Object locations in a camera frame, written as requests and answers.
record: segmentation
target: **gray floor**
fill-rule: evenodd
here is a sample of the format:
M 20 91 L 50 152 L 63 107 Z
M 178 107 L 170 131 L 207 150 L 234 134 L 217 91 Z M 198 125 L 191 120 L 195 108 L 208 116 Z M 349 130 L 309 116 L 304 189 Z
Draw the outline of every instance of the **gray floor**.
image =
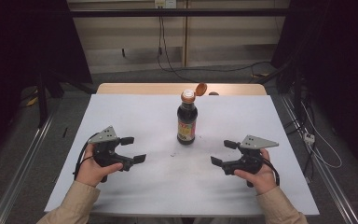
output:
M 208 68 L 232 69 L 239 67 L 243 67 L 243 65 L 225 65 Z M 254 74 L 264 74 L 269 73 L 273 69 L 267 64 L 260 64 L 255 66 L 253 70 Z M 179 73 L 180 76 L 207 83 L 247 83 L 251 80 L 255 81 L 257 77 L 252 78 L 251 74 L 251 69 L 226 73 L 196 70 Z M 184 82 L 177 75 L 159 69 L 95 74 L 93 75 L 93 80 L 94 85 L 91 87 L 94 88 L 103 82 Z M 58 109 L 41 144 L 41 148 L 34 157 L 32 167 L 26 173 L 21 190 L 18 195 L 15 195 L 16 201 L 10 206 L 8 216 L 4 218 L 7 223 L 35 223 L 44 215 L 43 210 L 48 201 L 49 194 L 55 186 L 55 180 L 60 174 L 66 155 L 76 136 L 76 131 L 90 100 L 90 96 L 84 92 L 66 84 L 63 84 L 63 87 L 65 95 L 61 99 L 48 98 L 50 110 L 55 105 L 58 106 Z M 282 98 L 289 99 L 291 94 L 278 94 L 273 81 L 266 84 L 265 87 L 276 106 L 282 124 L 290 122 L 291 118 Z M 24 90 L 23 94 L 26 95 L 31 90 L 32 88 L 28 88 Z M 16 173 L 28 147 L 32 144 L 36 133 L 36 126 L 38 124 L 37 105 L 24 106 L 24 103 L 19 107 L 19 111 L 9 127 L 9 133 L 0 146 L 0 200 Z M 334 134 L 333 127 L 324 116 L 322 109 L 318 107 L 317 102 L 314 102 L 312 107 L 315 111 L 318 131 L 337 150 L 343 161 L 342 167 L 337 169 L 331 168 L 329 170 L 342 189 L 342 193 L 347 197 L 355 216 L 358 217 L 358 161 L 348 150 L 345 141 Z M 293 126 L 288 128 L 287 132 L 291 130 L 293 130 Z M 289 134 L 288 138 L 300 166 L 304 167 L 308 152 L 299 134 Z M 337 156 L 332 153 L 330 147 L 319 136 L 317 136 L 316 140 L 317 148 L 321 151 L 324 159 L 327 162 L 337 164 Z M 341 211 L 337 207 L 338 201 L 332 196 L 332 192 L 316 167 L 314 168 L 314 175 L 309 186 L 321 213 L 319 216 L 309 217 L 309 223 L 349 223 L 342 216 Z M 91 216 L 90 223 L 106 223 L 109 220 L 112 220 L 111 217 Z M 262 223 L 262 221 L 262 217 L 255 217 L 245 219 L 243 223 Z

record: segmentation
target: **hand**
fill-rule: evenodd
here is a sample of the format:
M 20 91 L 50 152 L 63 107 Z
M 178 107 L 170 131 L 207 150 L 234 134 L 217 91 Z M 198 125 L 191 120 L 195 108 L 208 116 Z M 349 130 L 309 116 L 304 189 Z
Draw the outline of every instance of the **hand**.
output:
M 263 158 L 269 161 L 269 152 L 266 151 L 264 148 L 260 149 L 260 152 Z M 239 176 L 240 178 L 245 179 L 249 182 L 252 182 L 257 194 L 267 193 L 268 191 L 277 187 L 275 183 L 275 177 L 271 168 L 269 168 L 264 163 L 260 171 L 255 175 L 252 175 L 251 173 L 248 173 L 243 170 L 235 170 L 234 175 Z
M 92 156 L 94 145 L 88 144 L 84 152 L 83 160 Z M 112 174 L 123 168 L 122 163 L 101 167 L 92 157 L 83 161 L 77 174 L 76 181 L 96 187 L 104 176 Z

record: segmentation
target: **black cable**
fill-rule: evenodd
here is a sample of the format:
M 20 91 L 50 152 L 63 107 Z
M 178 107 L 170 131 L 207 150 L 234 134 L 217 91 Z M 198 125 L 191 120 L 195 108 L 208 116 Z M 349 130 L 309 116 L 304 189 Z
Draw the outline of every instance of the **black cable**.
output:
M 164 51 L 165 51 L 165 55 L 166 55 L 166 58 L 167 58 L 167 61 L 168 61 L 168 65 L 169 67 L 171 68 L 170 70 L 169 69 L 166 69 L 166 68 L 163 68 L 161 63 L 160 63 L 160 60 L 159 60 L 159 55 L 161 54 L 161 38 L 164 42 Z M 180 71 L 207 71 L 207 72 L 235 72 L 235 71 L 240 71 L 240 70 L 244 70 L 244 69 L 247 69 L 247 68 L 251 68 L 252 69 L 252 79 L 251 81 L 253 80 L 253 77 L 254 77 L 254 72 L 253 72 L 253 67 L 255 65 L 258 65 L 258 64 L 261 64 L 261 63 L 270 63 L 270 62 L 258 62 L 258 63 L 253 63 L 251 65 L 247 65 L 247 66 L 244 66 L 244 67 L 240 67 L 240 68 L 233 68 L 233 69 L 225 69 L 225 70 L 221 70 L 221 69 L 208 69 L 208 68 L 180 68 L 180 69 L 174 69 L 171 65 L 171 62 L 170 62 L 170 58 L 168 56 L 168 51 L 167 51 L 167 45 L 166 45 L 166 41 L 165 41 L 165 27 L 164 27 L 164 19 L 162 17 L 159 17 L 159 39 L 158 39 L 158 66 L 161 68 L 161 70 L 163 71 L 166 71 L 166 72 L 174 72 L 179 78 L 181 79 L 184 79 L 184 80 L 187 80 L 187 81 L 191 81 L 191 82 L 196 82 L 198 83 L 198 81 L 195 81 L 195 80 L 192 80 L 190 78 L 186 78 L 186 77 L 182 77 L 180 76 L 179 74 L 177 74 L 176 72 L 180 72 Z
M 283 124 L 283 128 L 284 128 L 284 129 L 287 129 L 288 127 L 290 127 L 290 126 L 292 126 L 293 124 L 295 124 L 296 121 L 298 121 L 298 119 L 295 119 L 295 120 L 293 120 L 293 121 L 289 121 L 289 122 Z
M 323 29 L 323 27 L 324 27 L 325 17 L 326 17 L 326 15 L 327 15 L 327 11 L 328 11 L 328 9 L 329 9 L 329 7 L 330 7 L 330 4 L 331 4 L 331 0 L 329 0 L 329 1 L 327 2 L 327 6 L 326 6 L 325 9 L 324 9 L 324 15 L 321 17 L 321 24 L 319 25 L 319 30 L 317 31 L 318 33 L 317 33 L 317 35 L 315 36 L 314 43 L 312 43 L 312 46 L 315 45 L 315 43 L 318 42 L 318 39 L 319 39 L 319 37 L 321 36 L 321 32 L 322 32 L 322 29 Z
M 274 172 L 275 183 L 277 184 L 277 186 L 280 186 L 281 179 L 279 177 L 278 171 L 275 169 L 275 167 L 272 165 L 272 163 L 269 160 L 267 160 L 266 158 L 263 158 L 263 163 L 266 164 L 269 168 L 271 168 L 271 170 Z
M 275 25 L 277 27 L 278 35 L 279 35 L 279 37 L 281 37 L 281 31 L 279 30 L 279 27 L 278 27 L 277 17 L 274 17 L 274 19 L 275 19 Z
M 158 41 L 158 65 L 159 67 L 166 71 L 166 72 L 173 72 L 177 77 L 183 79 L 183 80 L 186 80 L 186 81 L 189 81 L 189 82 L 194 82 L 194 83 L 199 83 L 198 81 L 196 80 L 193 80 L 193 79 L 190 79 L 190 78 L 186 78 L 186 77 L 182 77 L 180 76 L 179 74 L 177 74 L 177 72 L 172 68 L 171 66 L 171 62 L 170 62 L 170 58 L 168 57 L 168 51 L 167 51 L 167 44 L 165 42 L 165 28 L 164 28 L 164 19 L 162 17 L 159 17 L 159 41 Z M 167 62 L 168 62 L 168 65 L 170 66 L 171 70 L 167 70 L 165 68 L 163 68 L 161 66 L 161 63 L 159 61 L 159 50 L 161 49 L 161 33 L 162 33 L 162 39 L 164 41 L 164 50 L 165 50 L 165 56 L 167 58 Z
M 298 132 L 298 131 L 301 131 L 302 128 L 304 127 L 304 125 L 305 125 L 305 122 L 306 122 L 306 120 L 303 119 L 303 120 L 301 121 L 301 123 L 298 125 L 298 128 L 292 130 L 292 131 L 289 132 L 289 133 L 286 133 L 286 135 L 289 135 L 289 134 L 292 134 L 292 133 L 296 133 L 296 132 Z
M 330 5 L 330 1 L 325 9 L 324 16 L 327 12 L 327 9 Z M 296 44 L 295 49 L 289 54 L 287 57 L 286 63 L 283 64 L 280 68 L 278 68 L 277 72 L 274 72 L 270 74 L 269 76 L 261 79 L 258 81 L 259 84 L 265 84 L 267 81 L 273 79 L 276 77 L 276 85 L 279 88 L 279 92 L 286 91 L 286 87 L 289 83 L 289 81 L 293 80 L 293 76 L 290 76 L 290 74 L 293 74 L 293 71 L 290 71 L 293 67 L 298 67 L 300 62 L 304 62 L 306 60 L 306 57 L 309 55 L 307 53 L 304 53 L 306 51 L 309 51 L 316 43 L 317 39 L 319 38 L 320 32 L 322 30 L 322 26 L 324 23 L 324 16 L 322 18 L 316 17 L 315 19 L 311 20 L 309 24 L 309 28 L 306 29 L 306 31 L 303 34 L 303 37 L 301 38 L 301 41 L 299 44 Z M 282 71 L 289 69 L 288 74 L 284 75 Z
M 315 114 L 313 112 L 313 109 L 312 109 L 312 106 L 311 106 L 311 94 L 310 94 L 310 91 L 307 92 L 307 95 L 304 97 L 304 99 L 302 100 L 302 104 L 304 105 L 303 106 L 303 109 L 306 110 L 306 112 L 308 112 L 308 110 L 310 110 L 310 113 L 311 113 L 311 117 L 310 117 L 310 122 L 313 124 L 311 125 L 311 131 L 310 133 L 316 137 L 315 135 L 315 129 L 313 128 L 315 126 Z M 311 151 L 309 152 L 308 149 L 307 149 L 307 144 L 305 143 L 305 141 L 303 141 L 304 143 L 304 146 L 305 146 L 305 149 L 307 150 L 308 152 L 308 157 L 307 157 L 307 161 L 306 161 L 306 164 L 303 168 L 303 175 L 306 175 L 306 172 L 307 172 L 307 169 L 308 169 L 308 166 L 309 164 L 311 165 L 311 175 L 310 175 L 310 180 L 312 180 L 313 178 L 313 174 L 314 174 L 314 165 L 313 165 L 313 160 L 312 160 L 312 155 L 313 155 L 313 152 L 315 150 L 315 147 L 316 147 L 316 138 L 315 138 L 315 141 L 313 142 L 312 144 L 312 147 L 311 147 Z
M 266 158 L 262 158 L 262 160 L 260 160 L 260 158 L 253 157 L 253 156 L 248 157 L 248 159 L 253 159 L 255 161 L 260 161 L 263 164 L 266 164 L 272 170 L 272 172 L 275 174 L 275 183 L 277 184 L 277 186 L 280 186 L 281 179 L 279 177 L 278 171 L 275 169 L 274 165 L 272 165 L 272 163 L 269 160 L 267 160 Z
M 88 159 L 90 159 L 91 157 L 93 157 L 93 156 L 90 156 L 90 157 L 87 157 L 87 158 L 84 159 L 84 160 L 81 160 L 81 159 L 83 158 L 84 151 L 86 150 L 86 147 L 87 147 L 88 144 L 89 144 L 89 141 L 87 141 L 87 142 L 84 144 L 83 148 L 82 148 L 81 151 L 80 151 L 79 157 L 77 158 L 77 163 L 76 163 L 75 171 L 73 172 L 74 180 L 76 180 L 76 178 L 77 178 L 77 174 L 79 173 L 80 166 L 81 166 L 81 164 L 83 163 L 83 161 L 88 160 Z

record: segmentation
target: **sleeve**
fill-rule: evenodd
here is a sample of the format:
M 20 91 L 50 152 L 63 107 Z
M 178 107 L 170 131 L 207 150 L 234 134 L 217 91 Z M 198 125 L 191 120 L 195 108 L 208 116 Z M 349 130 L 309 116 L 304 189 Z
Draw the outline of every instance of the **sleeve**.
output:
M 308 223 L 305 216 L 293 207 L 279 187 L 258 195 L 257 200 L 268 224 Z
M 99 195 L 98 189 L 74 181 L 62 204 L 45 214 L 37 223 L 87 223 L 92 206 Z

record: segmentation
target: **black curtain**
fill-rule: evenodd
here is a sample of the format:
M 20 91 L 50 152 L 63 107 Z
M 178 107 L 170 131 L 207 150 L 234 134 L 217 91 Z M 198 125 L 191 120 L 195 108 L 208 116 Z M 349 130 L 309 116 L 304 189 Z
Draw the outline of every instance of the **black curtain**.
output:
M 37 85 L 40 72 L 50 83 L 61 81 L 53 72 L 91 82 L 73 19 L 49 14 L 52 10 L 69 8 L 65 0 L 0 0 L 0 141 L 21 91 Z
M 293 5 L 301 3 L 305 1 L 292 1 Z M 317 6 L 321 8 L 320 27 L 297 68 L 304 74 L 314 99 L 358 159 L 358 1 L 325 3 L 326 11 L 325 7 Z M 302 27 L 301 22 L 308 23 L 298 18 L 285 21 L 286 29 L 272 60 L 275 66 L 281 66 L 296 47 L 304 33 L 305 26 Z

